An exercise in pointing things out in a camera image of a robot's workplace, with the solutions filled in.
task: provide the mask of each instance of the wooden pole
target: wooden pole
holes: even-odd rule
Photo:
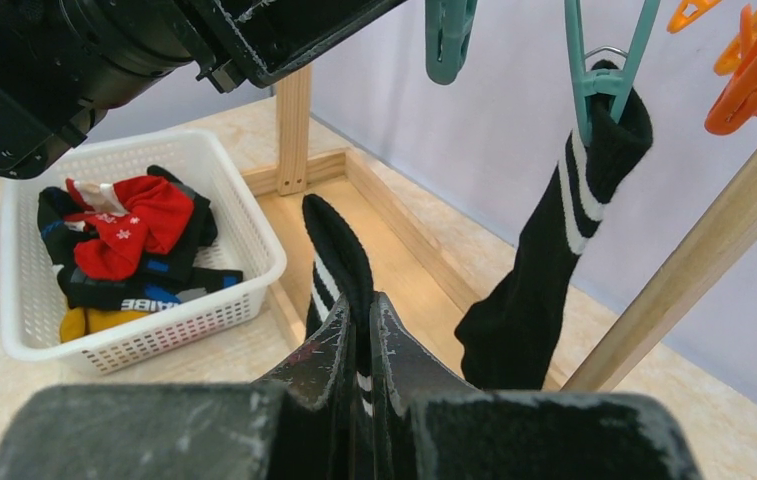
[[[756,240],[757,150],[563,389],[613,389]]]
[[[278,82],[279,195],[303,192],[307,186],[307,138],[310,127],[311,66]]]

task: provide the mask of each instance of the marble tabletop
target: marble tabletop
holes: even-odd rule
[[[277,157],[274,99],[200,119],[176,128],[216,133],[240,169]],[[312,121],[310,153],[351,146]],[[510,269],[513,248],[410,180],[364,155],[369,166],[469,272],[482,295]],[[0,438],[16,410],[37,390],[60,383],[250,381],[286,356],[288,348],[272,313],[105,377],[84,377],[53,363],[10,359],[0,339]],[[563,382],[614,322],[616,315],[571,288],[560,344],[553,359]],[[658,345],[619,385],[618,391],[651,395],[681,423],[706,478],[757,479],[757,405]]]

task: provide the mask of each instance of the snowflake pattern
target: snowflake pattern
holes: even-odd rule
[[[116,221],[116,217],[110,215],[109,213],[99,213],[95,216],[95,218],[101,220],[104,223],[114,223]]]

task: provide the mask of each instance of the green clothespin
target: green clothespin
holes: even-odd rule
[[[425,70],[435,83],[455,81],[469,48],[478,0],[425,0]]]
[[[637,76],[637,68],[646,51],[649,35],[652,33],[652,25],[658,15],[660,0],[645,0],[640,19],[637,20],[637,28],[631,38],[631,46],[628,52],[616,47],[599,47],[590,53],[584,53],[584,30],[581,26],[581,2],[580,0],[564,0],[566,11],[566,45],[569,54],[569,73],[572,76],[572,94],[575,101],[575,113],[578,118],[578,132],[581,140],[588,145],[591,140],[590,125],[590,102],[588,97],[597,93],[613,95],[611,105],[611,118],[619,122],[625,103],[634,85],[634,77]],[[622,70],[599,69],[587,71],[584,61],[593,55],[609,51],[625,57],[625,65]]]

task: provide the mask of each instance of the white plastic basket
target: white plastic basket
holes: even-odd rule
[[[114,182],[160,165],[212,203],[219,238],[196,265],[239,269],[243,282],[99,333],[60,343],[66,298],[40,238],[37,198],[66,178]],[[6,181],[1,214],[1,338],[18,360],[60,360],[101,375],[254,318],[266,288],[283,273],[286,255],[219,140],[203,130],[159,132],[85,146],[40,177]]]

